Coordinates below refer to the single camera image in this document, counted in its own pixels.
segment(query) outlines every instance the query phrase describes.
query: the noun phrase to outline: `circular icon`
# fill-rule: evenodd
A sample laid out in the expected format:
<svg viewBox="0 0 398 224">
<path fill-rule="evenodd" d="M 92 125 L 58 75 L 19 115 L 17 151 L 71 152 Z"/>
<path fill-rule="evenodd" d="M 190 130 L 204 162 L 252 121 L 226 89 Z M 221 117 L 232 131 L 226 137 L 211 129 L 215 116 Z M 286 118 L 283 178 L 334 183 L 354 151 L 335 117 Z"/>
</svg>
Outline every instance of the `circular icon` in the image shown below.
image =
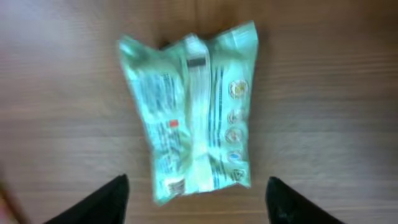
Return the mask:
<svg viewBox="0 0 398 224">
<path fill-rule="evenodd" d="M 242 154 L 239 151 L 232 151 L 228 153 L 228 161 L 236 163 L 242 160 Z"/>
<path fill-rule="evenodd" d="M 241 121 L 243 119 L 244 119 L 244 113 L 243 110 L 241 109 L 232 110 L 228 115 L 228 122 L 230 124 L 237 123 L 238 121 Z"/>
<path fill-rule="evenodd" d="M 231 129 L 227 130 L 227 132 L 225 134 L 225 139 L 229 143 L 241 142 L 243 139 L 243 132 L 240 129 L 231 128 Z"/>
<path fill-rule="evenodd" d="M 229 84 L 229 94 L 234 99 L 244 96 L 248 90 L 249 85 L 246 80 L 233 81 Z"/>
</svg>

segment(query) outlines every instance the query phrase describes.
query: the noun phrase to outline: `brown wood grain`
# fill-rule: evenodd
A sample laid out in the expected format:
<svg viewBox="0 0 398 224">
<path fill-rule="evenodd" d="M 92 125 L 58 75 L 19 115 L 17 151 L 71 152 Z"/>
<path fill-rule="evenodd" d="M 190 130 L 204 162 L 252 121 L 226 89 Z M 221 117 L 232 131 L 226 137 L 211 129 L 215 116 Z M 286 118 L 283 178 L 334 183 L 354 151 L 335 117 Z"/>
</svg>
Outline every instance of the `brown wood grain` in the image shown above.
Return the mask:
<svg viewBox="0 0 398 224">
<path fill-rule="evenodd" d="M 346 223 L 398 218 L 393 0 L 0 1 L 0 163 L 32 223 L 126 173 L 126 223 L 267 223 L 270 175 Z M 116 41 L 159 47 L 254 19 L 252 188 L 152 203 Z"/>
</svg>

